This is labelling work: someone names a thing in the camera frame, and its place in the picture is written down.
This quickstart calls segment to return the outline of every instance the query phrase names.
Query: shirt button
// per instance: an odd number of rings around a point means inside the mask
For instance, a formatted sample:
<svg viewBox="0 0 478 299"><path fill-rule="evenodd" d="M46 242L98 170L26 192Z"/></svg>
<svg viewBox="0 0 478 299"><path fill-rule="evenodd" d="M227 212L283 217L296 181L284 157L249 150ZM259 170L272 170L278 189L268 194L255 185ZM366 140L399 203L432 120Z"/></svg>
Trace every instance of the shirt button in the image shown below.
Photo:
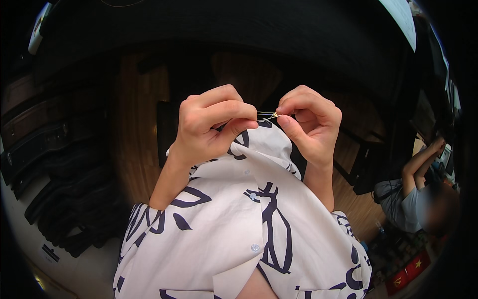
<svg viewBox="0 0 478 299"><path fill-rule="evenodd" d="M257 253L261 247L258 244L252 244L250 248L254 253Z"/></svg>

